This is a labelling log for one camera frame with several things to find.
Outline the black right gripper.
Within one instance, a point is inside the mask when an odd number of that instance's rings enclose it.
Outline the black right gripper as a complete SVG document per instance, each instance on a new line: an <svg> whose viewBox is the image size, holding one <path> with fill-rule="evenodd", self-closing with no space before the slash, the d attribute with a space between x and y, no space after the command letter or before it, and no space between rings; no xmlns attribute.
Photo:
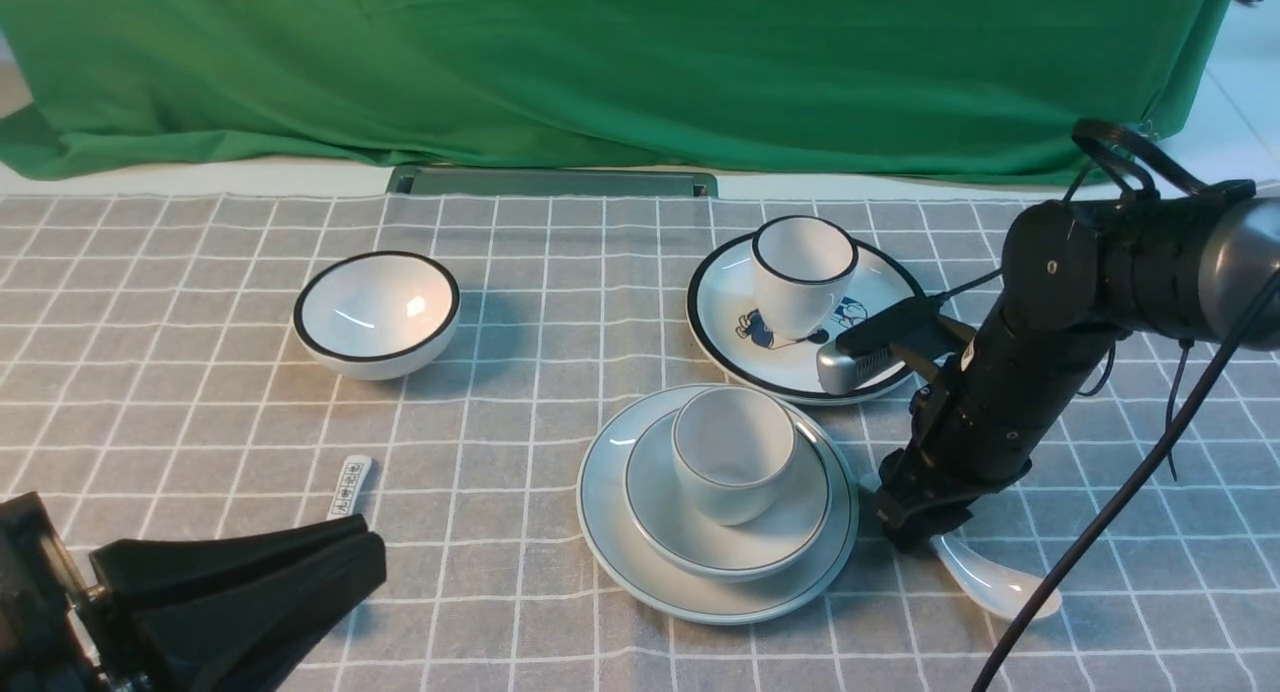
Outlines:
<svg viewBox="0 0 1280 692"><path fill-rule="evenodd" d="M972 519L972 505L1030 469L1028 429L932 382L910 400L911 437L874 472L874 513L901 553L920 553Z"/></svg>

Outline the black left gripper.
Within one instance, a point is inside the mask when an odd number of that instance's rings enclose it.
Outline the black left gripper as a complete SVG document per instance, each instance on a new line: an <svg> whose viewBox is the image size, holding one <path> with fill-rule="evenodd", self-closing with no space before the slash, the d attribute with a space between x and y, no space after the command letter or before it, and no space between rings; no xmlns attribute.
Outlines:
<svg viewBox="0 0 1280 692"><path fill-rule="evenodd" d="M362 515L232 540L119 540L78 617L113 677L148 691L275 691L387 581Z"/></svg>

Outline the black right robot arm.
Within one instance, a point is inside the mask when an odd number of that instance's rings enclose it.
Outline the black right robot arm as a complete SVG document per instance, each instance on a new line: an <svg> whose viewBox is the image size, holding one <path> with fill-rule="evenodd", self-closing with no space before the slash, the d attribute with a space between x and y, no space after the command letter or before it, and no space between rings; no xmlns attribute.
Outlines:
<svg viewBox="0 0 1280 692"><path fill-rule="evenodd" d="M893 350L925 379L911 437L879 464L884 536L913 554L1032 468L1112 345L1133 333L1221 344L1277 269L1279 208L1244 182L1142 203L1038 203L1009 228L979 327L915 320Z"/></svg>

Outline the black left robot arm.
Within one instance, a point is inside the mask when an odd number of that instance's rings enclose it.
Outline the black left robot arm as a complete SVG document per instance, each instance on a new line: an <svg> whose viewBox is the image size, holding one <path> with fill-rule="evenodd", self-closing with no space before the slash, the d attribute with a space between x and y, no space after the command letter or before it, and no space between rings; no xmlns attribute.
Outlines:
<svg viewBox="0 0 1280 692"><path fill-rule="evenodd" d="M1 514L5 691L275 691L387 581L362 515L232 540L118 540L83 581L37 492Z"/></svg>

